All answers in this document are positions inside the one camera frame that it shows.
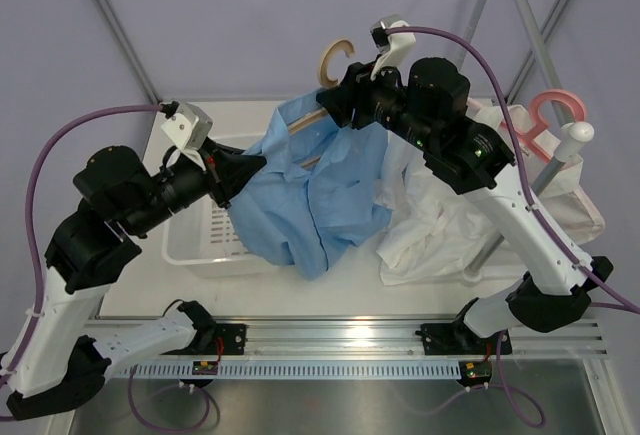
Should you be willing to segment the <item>beige wooden hanger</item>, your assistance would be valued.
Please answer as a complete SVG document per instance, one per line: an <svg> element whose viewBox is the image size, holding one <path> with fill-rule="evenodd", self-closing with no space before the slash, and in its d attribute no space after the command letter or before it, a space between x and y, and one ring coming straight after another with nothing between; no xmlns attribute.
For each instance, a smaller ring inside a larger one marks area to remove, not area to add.
<svg viewBox="0 0 640 435"><path fill-rule="evenodd" d="M338 39L332 42L324 51L321 56L320 63L317 68L316 76L317 81L321 88L330 89L335 88L339 84L339 80L332 77L329 74L329 65L331 60L338 52L342 52L346 58L351 58L355 55L355 47L349 39ZM328 112L325 109L318 109L309 112L299 118L298 120L287 125L288 132L291 137L300 131L318 125L320 122L329 119Z"/></svg>

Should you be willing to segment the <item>blue shirt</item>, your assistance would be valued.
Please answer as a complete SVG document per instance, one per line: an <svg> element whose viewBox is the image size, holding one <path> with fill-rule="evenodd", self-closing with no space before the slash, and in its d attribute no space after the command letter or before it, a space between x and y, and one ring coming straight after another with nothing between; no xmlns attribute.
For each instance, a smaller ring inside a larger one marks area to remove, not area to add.
<svg viewBox="0 0 640 435"><path fill-rule="evenodd" d="M290 124L318 108L310 92L274 110L266 134L246 151L266 164L228 210L251 253L273 265L295 266L308 280L385 229L392 215L376 202L387 131L378 124L340 128L323 117L289 132Z"/></svg>

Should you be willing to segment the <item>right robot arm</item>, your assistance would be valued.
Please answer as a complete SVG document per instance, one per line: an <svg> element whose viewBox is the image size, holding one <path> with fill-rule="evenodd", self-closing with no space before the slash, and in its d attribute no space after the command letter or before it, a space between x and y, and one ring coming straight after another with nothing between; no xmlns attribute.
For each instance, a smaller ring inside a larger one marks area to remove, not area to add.
<svg viewBox="0 0 640 435"><path fill-rule="evenodd" d="M582 318L590 291L613 265L591 257L527 196L511 148L491 127L466 115L469 80L444 58L422 58L408 80L385 67L354 63L316 100L340 127L378 123L422 152L433 175L485 215L524 262L515 287L468 302L448 325L424 324L425 341L454 353L482 352L500 332L523 325L549 333Z"/></svg>

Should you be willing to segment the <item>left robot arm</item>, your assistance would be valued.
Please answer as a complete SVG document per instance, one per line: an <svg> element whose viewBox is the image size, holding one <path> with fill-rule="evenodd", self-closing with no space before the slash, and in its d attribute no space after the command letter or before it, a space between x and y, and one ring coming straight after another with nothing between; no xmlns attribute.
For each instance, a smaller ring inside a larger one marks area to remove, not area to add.
<svg viewBox="0 0 640 435"><path fill-rule="evenodd" d="M84 332L102 297L140 255L136 239L204 197L229 207L266 164L262 156L212 140L198 153L202 166L180 156L151 175L133 149L111 146L74 177L82 200L47 247L43 305L8 382L7 407L15 420L73 411L119 372L157 355L219 347L217 323L197 301L118 335L95 338Z"/></svg>

